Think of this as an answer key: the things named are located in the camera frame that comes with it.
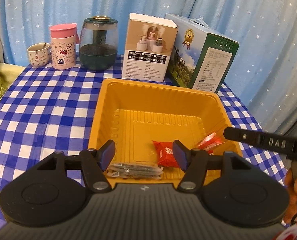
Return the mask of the person right hand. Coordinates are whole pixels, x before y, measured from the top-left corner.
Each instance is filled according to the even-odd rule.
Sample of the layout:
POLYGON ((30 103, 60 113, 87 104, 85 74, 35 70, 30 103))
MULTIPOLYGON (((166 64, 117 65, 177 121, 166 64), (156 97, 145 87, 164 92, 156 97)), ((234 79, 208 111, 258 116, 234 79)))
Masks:
POLYGON ((293 217, 297 214, 297 195, 294 191, 293 173, 291 169, 289 169, 286 173, 284 184, 289 194, 289 204, 283 221, 286 224, 289 224, 293 217))

